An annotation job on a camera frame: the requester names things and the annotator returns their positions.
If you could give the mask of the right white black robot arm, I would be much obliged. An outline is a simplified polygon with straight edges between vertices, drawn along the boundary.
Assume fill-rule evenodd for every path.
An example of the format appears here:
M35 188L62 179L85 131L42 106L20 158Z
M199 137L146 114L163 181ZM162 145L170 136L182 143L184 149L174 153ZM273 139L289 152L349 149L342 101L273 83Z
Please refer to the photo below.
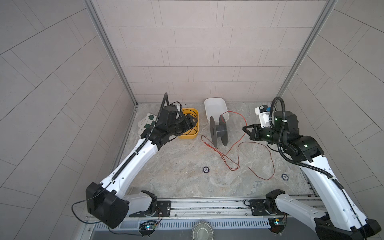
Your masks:
M288 214L316 232L320 240L366 240L382 230L378 221L366 217L346 193L318 142L300 134L297 116L286 110L281 97L255 112L260 123L243 127L245 134L254 142L276 145L285 161L300 167L326 208L318 211L276 189L266 194L268 214Z

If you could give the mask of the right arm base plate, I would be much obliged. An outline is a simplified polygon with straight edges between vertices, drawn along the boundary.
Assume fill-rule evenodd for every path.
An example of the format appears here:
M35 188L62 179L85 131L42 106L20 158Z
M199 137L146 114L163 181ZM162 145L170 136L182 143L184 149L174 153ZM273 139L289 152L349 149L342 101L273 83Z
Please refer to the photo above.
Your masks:
M274 201L264 200L244 200L244 205L251 209L253 216L286 216L287 213L278 210Z

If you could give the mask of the grey cable spool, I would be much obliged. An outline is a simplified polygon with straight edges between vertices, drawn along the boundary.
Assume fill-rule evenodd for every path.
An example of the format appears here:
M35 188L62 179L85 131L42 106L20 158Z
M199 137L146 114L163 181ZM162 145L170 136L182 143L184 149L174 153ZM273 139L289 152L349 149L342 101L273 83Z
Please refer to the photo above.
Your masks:
M218 139L221 139L224 146L228 144L228 131L226 120L223 115L219 117L219 123L216 124L213 116L210 117L210 133L212 138L212 143L216 148L218 146Z

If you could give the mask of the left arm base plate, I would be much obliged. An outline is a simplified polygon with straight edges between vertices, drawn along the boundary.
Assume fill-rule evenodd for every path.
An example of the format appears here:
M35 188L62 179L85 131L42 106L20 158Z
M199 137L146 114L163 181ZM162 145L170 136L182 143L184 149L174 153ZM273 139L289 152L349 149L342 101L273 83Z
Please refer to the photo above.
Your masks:
M171 201L156 201L151 203L147 211L137 212L129 215L130 218L156 218L169 217L171 210Z

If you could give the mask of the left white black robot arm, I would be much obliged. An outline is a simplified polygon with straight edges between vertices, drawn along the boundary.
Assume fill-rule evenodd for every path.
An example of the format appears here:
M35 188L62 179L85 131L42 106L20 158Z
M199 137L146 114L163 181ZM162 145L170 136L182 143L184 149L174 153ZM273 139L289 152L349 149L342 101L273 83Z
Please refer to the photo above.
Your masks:
M164 94L161 107L152 125L122 163L99 184L92 182L86 189L87 211L110 229L118 227L126 216L143 213L146 216L164 213L157 206L157 196L149 191L126 195L134 178L166 143L189 133L198 124L195 113L184 113L179 102L170 103Z

